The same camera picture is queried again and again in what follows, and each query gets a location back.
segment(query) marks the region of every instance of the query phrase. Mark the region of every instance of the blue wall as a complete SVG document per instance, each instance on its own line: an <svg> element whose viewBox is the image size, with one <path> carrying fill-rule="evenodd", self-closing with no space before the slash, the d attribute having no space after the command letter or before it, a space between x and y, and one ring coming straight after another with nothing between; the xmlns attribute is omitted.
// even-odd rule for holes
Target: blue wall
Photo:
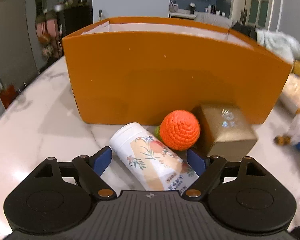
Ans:
<svg viewBox="0 0 300 240"><path fill-rule="evenodd" d="M194 3L197 12L204 12L204 9L209 6L209 4L216 5L217 0L175 0L178 4L179 9L190 10L189 4Z"/></svg>

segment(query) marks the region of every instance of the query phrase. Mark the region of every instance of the white marble countertop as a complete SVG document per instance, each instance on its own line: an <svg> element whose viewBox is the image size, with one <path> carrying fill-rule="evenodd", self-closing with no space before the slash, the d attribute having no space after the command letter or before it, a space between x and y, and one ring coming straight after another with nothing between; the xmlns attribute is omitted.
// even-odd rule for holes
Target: white marble countertop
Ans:
<svg viewBox="0 0 300 240"><path fill-rule="evenodd" d="M290 228L300 225L300 153L277 147L273 138L283 133L291 116L275 106L263 125L254 126L259 141L249 155L270 171L297 200ZM93 155L108 145L119 125L84 123L72 94L64 58L41 74L0 119L0 239L11 232L3 213L7 195L49 156L60 162L78 155ZM121 189L142 189L116 157L102 178L119 194Z"/></svg>

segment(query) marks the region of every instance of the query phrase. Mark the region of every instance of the orange box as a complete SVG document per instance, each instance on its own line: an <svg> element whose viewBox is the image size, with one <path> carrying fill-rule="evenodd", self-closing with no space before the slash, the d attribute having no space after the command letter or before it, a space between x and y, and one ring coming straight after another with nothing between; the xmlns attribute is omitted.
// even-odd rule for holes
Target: orange box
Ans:
<svg viewBox="0 0 300 240"><path fill-rule="evenodd" d="M62 42L87 123L158 125L199 103L237 105L263 123L291 70L241 33L173 18L109 18Z"/></svg>

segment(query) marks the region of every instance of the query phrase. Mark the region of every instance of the white door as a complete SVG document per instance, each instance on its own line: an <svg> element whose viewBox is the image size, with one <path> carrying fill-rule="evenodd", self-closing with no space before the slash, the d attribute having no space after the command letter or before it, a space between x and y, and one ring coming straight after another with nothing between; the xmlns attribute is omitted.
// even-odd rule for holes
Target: white door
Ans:
<svg viewBox="0 0 300 240"><path fill-rule="evenodd" d="M268 28L272 0L232 0L231 19L257 28Z"/></svg>
<svg viewBox="0 0 300 240"><path fill-rule="evenodd" d="M246 25L250 25L259 29L267 28L269 24L269 16L272 0L247 0L246 9L247 19Z"/></svg>

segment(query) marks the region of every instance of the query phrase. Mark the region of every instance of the metal screw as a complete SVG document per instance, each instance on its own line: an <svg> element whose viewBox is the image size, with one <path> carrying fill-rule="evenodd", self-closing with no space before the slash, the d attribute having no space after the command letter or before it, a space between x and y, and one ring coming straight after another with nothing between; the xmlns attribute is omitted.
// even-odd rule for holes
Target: metal screw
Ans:
<svg viewBox="0 0 300 240"><path fill-rule="evenodd" d="M199 197L201 195L201 191L197 189L188 189L186 191L186 195L188 197Z"/></svg>
<svg viewBox="0 0 300 240"><path fill-rule="evenodd" d="M114 194L114 192L108 188L104 188L98 191L98 195L100 197L111 197Z"/></svg>

